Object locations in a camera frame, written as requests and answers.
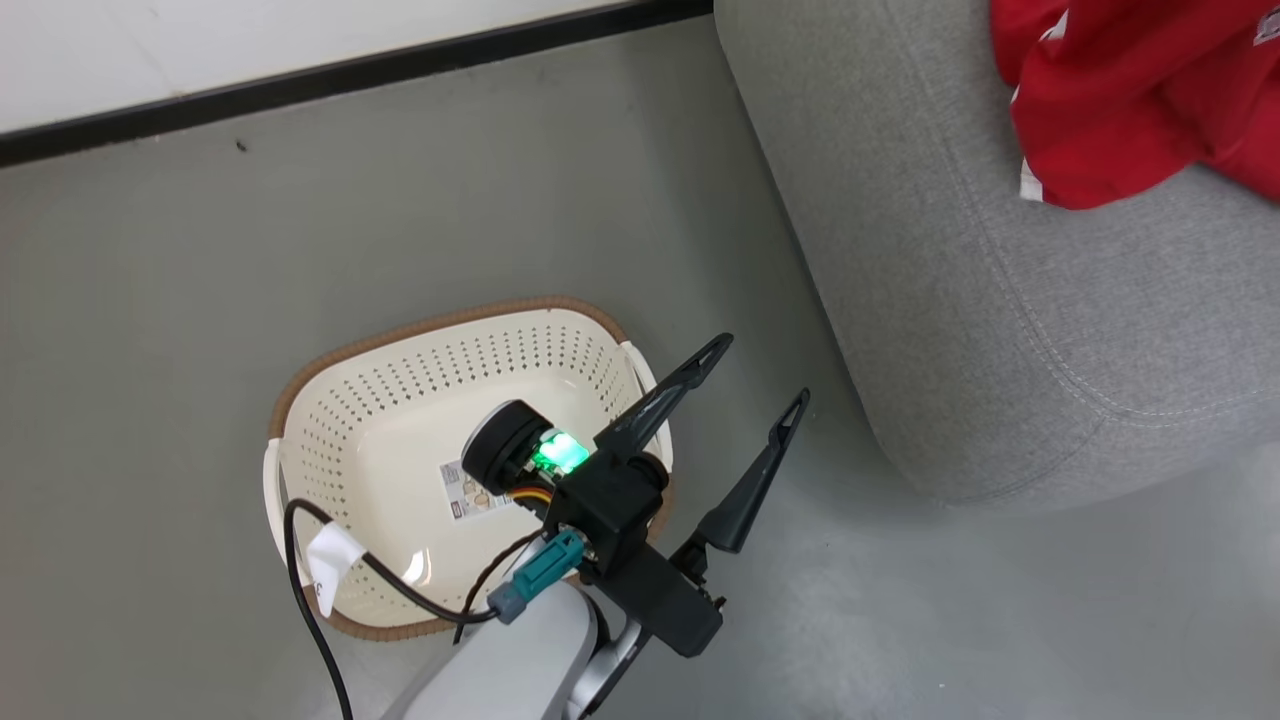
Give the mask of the red jersey with white stripes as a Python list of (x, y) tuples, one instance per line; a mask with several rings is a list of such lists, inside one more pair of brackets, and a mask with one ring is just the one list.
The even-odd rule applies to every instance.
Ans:
[(1242, 29), (1280, 36), (1280, 0), (989, 0), (1020, 196), (1091, 210), (1199, 165), (1164, 82)]

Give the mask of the plain red garment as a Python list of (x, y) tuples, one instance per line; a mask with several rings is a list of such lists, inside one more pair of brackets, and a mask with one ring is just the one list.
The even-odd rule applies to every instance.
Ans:
[(1166, 78), (1190, 161), (1280, 204), (1280, 36), (1242, 29)]

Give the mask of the cream perforated laundry basket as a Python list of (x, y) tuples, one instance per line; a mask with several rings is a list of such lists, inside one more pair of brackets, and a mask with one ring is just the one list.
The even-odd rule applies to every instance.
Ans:
[(536, 530), (517, 503), (454, 521), (440, 465), (500, 404), (520, 398), (575, 439), (657, 380), (622, 328), (590, 304), (545, 297), (436, 316), (305, 366), (276, 401), (262, 462), (273, 539), (303, 498), (424, 597), (458, 610), (480, 571)]

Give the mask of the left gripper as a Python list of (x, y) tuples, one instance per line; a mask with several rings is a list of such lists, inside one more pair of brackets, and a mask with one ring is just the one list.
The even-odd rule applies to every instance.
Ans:
[[(520, 489), (549, 489), (596, 451), (630, 457), (657, 442), (658, 459), (672, 459), (669, 416), (685, 396), (701, 386), (733, 342), (718, 334), (662, 380), (637, 373), (648, 389), (596, 434), (595, 448), (557, 480), (549, 473), (564, 465), (557, 448), (561, 432), (530, 405), (509, 401), (495, 409), (463, 448), (462, 468), (485, 489), (515, 496)], [(762, 505), (804, 419), (810, 391), (801, 389), (768, 432), (764, 448), (724, 498), (700, 520), (700, 537), (718, 551), (740, 553)], [(541, 515), (541, 533), (547, 510)], [(718, 609), (667, 557), (646, 543), (608, 578), (591, 583), (640, 628), (684, 657), (698, 656), (721, 628)]]

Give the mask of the black baseboard strip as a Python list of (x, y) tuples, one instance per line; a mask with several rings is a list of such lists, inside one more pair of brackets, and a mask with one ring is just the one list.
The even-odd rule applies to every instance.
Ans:
[(623, 0), (0, 135), (0, 169), (709, 15), (713, 0)]

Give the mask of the printed sticker in basket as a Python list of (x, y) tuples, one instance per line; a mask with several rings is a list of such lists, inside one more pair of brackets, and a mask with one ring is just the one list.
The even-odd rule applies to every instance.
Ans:
[(483, 484), (463, 471), (460, 460), (440, 465), (439, 471), (454, 521), (479, 518), (483, 514), (511, 506), (513, 502), (507, 496), (490, 495)]

